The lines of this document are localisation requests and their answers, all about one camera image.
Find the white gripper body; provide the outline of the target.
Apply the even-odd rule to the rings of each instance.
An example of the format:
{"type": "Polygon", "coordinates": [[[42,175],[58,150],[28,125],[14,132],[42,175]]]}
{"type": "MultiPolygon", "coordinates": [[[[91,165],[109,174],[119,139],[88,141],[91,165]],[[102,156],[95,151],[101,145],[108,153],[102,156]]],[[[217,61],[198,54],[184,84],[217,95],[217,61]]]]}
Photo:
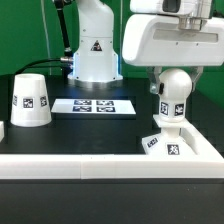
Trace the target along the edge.
{"type": "Polygon", "coordinates": [[[181,30],[177,17],[135,14],[125,27],[122,56],[134,66],[221,66],[224,19],[212,18],[199,31],[181,30]]]}

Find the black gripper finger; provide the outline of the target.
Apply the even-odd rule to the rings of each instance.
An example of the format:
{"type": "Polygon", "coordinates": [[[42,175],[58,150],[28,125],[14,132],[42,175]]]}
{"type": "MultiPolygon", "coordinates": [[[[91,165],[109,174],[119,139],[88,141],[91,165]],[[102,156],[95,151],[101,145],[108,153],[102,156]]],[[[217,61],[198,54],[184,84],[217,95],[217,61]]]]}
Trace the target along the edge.
{"type": "Polygon", "coordinates": [[[197,84],[198,80],[200,79],[200,77],[202,76],[203,71],[204,71],[203,66],[192,67],[190,69],[190,77],[191,77],[191,81],[192,81],[192,91],[195,91],[196,84],[197,84]]]}
{"type": "Polygon", "coordinates": [[[150,66],[147,68],[147,74],[150,81],[150,92],[152,94],[161,94],[163,83],[160,81],[159,75],[162,73],[161,66],[150,66]]]}

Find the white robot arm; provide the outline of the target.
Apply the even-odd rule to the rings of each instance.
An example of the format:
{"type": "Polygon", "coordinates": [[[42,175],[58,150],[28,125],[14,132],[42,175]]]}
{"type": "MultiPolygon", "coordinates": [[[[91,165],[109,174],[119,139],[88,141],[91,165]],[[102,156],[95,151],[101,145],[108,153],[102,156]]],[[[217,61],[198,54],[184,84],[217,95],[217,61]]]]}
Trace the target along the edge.
{"type": "MultiPolygon", "coordinates": [[[[130,0],[122,57],[146,67],[150,91],[160,92],[164,67],[190,67],[197,81],[205,66],[224,64],[224,19],[212,13],[213,0],[130,0]]],[[[122,80],[113,49],[114,17],[100,0],[77,0],[79,48],[68,81],[89,88],[122,80]]]]}

